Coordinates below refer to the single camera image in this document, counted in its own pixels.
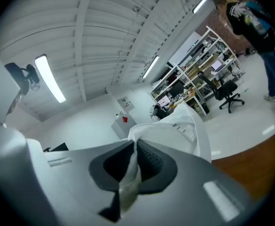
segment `ceiling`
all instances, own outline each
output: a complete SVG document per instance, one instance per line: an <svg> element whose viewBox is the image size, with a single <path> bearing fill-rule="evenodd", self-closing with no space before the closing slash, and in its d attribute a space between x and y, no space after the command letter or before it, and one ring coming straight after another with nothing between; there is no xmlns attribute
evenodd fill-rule
<svg viewBox="0 0 275 226"><path fill-rule="evenodd" d="M0 20L0 58L20 67L46 54L66 98L43 81L21 102L40 121L138 83L171 33L199 0L15 0Z"/></svg>

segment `wooden floor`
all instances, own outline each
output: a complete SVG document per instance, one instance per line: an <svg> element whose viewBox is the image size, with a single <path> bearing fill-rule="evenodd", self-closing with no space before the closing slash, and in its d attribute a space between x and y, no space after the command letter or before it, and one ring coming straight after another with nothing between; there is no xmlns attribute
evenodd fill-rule
<svg viewBox="0 0 275 226"><path fill-rule="evenodd" d="M212 164L242 184L254 200L266 196L275 181L275 135L239 154Z"/></svg>

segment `sneaker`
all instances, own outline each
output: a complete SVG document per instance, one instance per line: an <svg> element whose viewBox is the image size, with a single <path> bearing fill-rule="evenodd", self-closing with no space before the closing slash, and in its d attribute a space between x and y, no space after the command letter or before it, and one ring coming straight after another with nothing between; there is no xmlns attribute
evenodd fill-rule
<svg viewBox="0 0 275 226"><path fill-rule="evenodd" d="M268 94L264 95L264 99L267 100L267 101L275 102L275 96L272 97Z"/></svg>

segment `fluorescent ceiling light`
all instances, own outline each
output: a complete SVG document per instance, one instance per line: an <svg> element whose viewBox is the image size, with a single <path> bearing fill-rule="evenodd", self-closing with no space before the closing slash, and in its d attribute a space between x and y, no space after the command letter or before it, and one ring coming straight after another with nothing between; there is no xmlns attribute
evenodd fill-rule
<svg viewBox="0 0 275 226"><path fill-rule="evenodd" d="M193 13L196 13L207 0L201 0L198 5L193 9Z"/></svg>
<svg viewBox="0 0 275 226"><path fill-rule="evenodd" d="M148 68L148 70L146 71L146 73L143 76L143 79L147 77L148 73L150 72L150 70L153 68L154 64L157 62L157 60L159 59L159 56L156 56L155 59L152 61L150 67Z"/></svg>
<svg viewBox="0 0 275 226"><path fill-rule="evenodd" d="M53 93L53 95L56 97L59 103L62 103L66 101L64 95L60 91L53 74L51 72L51 69L49 68L48 62L47 62L47 56L41 55L35 59L35 64L44 80L44 82L47 84L47 87L49 90Z"/></svg>

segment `person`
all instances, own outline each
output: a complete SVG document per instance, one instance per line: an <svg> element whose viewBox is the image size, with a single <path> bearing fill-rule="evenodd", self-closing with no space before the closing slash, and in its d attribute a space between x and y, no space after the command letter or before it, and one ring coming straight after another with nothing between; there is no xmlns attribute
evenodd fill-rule
<svg viewBox="0 0 275 226"><path fill-rule="evenodd" d="M247 0L238 0L239 3L245 3L247 7L250 8L252 13L258 17L260 23L264 27L264 29L267 30L270 38L273 40L273 43L275 45L275 30L272 26L274 22L272 21L269 14L267 14L264 9L254 1L247 1Z"/></svg>
<svg viewBox="0 0 275 226"><path fill-rule="evenodd" d="M275 102L275 45L273 39L244 2L227 3L225 0L213 0L213 2L218 10L226 9L226 15L231 25L221 14L219 16L219 20L225 28L237 38L243 35L263 59L269 91L264 95L264 99Z"/></svg>

